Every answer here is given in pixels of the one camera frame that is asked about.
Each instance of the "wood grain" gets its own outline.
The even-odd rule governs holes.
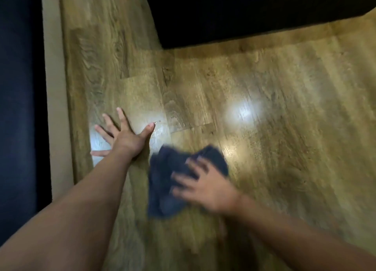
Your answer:
[[[376,254],[375,11],[164,51],[146,0],[62,1],[76,179],[92,168],[91,147],[105,146],[93,130],[101,113],[123,107],[136,133],[156,122],[129,169],[104,269],[288,269],[199,208],[148,219],[148,157],[163,144],[218,146],[231,181],[258,202]]]

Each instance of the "dark blue cloth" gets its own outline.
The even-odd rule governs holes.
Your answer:
[[[172,216],[186,206],[185,201],[175,198],[170,193],[173,186],[181,186],[171,178],[171,174],[176,172],[197,178],[185,161],[188,157],[197,159],[198,156],[208,159],[223,175],[228,176],[229,170],[222,153],[211,145],[193,155],[162,146],[158,154],[153,154],[150,159],[148,216]]]

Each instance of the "black furniture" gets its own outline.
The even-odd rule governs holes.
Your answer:
[[[363,15],[376,0],[148,0],[164,48]]]
[[[0,0],[0,245],[51,202],[41,0]]]

